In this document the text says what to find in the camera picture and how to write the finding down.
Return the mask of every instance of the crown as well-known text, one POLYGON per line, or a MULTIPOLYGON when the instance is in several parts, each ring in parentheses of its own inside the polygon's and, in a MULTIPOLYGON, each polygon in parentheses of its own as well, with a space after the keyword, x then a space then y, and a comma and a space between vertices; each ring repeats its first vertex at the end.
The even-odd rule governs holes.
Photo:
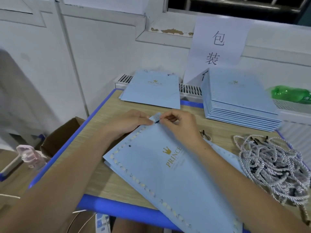
POLYGON ((163 153, 171 154, 172 151, 168 147, 166 148, 167 149, 163 148, 164 149, 163 153))

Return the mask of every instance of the blue table edge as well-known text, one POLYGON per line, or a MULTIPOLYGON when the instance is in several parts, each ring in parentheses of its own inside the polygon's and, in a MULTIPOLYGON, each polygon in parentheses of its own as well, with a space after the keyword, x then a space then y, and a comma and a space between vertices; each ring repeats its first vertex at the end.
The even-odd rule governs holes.
MULTIPOLYGON (((83 130, 88 122, 95 116, 95 114, 101 109, 101 107, 110 99, 116 90, 123 90, 115 88, 109 95, 103 100, 103 102, 93 111, 93 113, 84 121, 79 129, 68 139, 68 141, 60 148, 60 150, 51 158, 51 160, 44 166, 44 168, 35 176, 31 181, 28 188, 33 187, 48 171, 48 169, 55 163, 60 155, 67 149, 76 136, 83 130)), ((202 103, 196 103, 192 101, 180 100, 181 105, 197 107, 203 109, 202 103)), ((284 139, 282 134, 276 130, 281 138, 284 139)), ((110 216, 121 217, 136 222, 142 222, 145 224, 154 225, 157 227, 172 229, 181 231, 175 224, 173 224, 163 213, 159 210, 140 207, 133 204, 127 204, 115 200, 109 200, 102 197, 97 197, 89 194, 84 194, 77 208, 91 210, 98 213, 107 214, 110 216)), ((243 233, 250 233, 250 231, 243 229, 243 233)))

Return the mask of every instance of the green plastic bottle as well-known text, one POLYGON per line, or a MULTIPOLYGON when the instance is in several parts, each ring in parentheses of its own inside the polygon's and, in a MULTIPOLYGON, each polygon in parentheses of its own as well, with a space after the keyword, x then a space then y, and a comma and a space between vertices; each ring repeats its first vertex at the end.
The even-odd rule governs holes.
POLYGON ((271 92, 271 97, 276 100, 311 104, 311 92, 307 89, 279 85, 271 87, 268 90, 271 92))

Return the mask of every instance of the pile of rope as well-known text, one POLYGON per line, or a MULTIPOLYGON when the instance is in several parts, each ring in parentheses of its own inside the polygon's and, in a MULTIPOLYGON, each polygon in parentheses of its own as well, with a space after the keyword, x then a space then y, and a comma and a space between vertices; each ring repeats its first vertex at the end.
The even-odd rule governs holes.
POLYGON ((247 177, 282 205, 299 207, 302 220, 310 225, 305 206, 309 199, 311 172, 303 163, 301 153, 286 148, 292 145, 279 137, 249 135, 246 138, 234 136, 233 139, 240 149, 239 160, 247 177))

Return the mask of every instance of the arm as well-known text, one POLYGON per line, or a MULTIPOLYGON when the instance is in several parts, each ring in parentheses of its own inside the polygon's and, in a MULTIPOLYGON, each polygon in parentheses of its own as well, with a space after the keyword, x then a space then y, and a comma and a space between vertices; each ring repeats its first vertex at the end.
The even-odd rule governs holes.
POLYGON ((171 110, 162 114, 160 123, 198 156, 236 215, 252 233, 311 232, 294 214, 218 155, 200 136, 193 114, 171 110), (176 120, 179 120, 178 125, 172 123, 176 120))
POLYGON ((100 128, 26 192, 0 220, 0 232, 57 231, 76 208, 111 142, 142 124, 151 125, 153 122, 145 113, 131 110, 100 128))

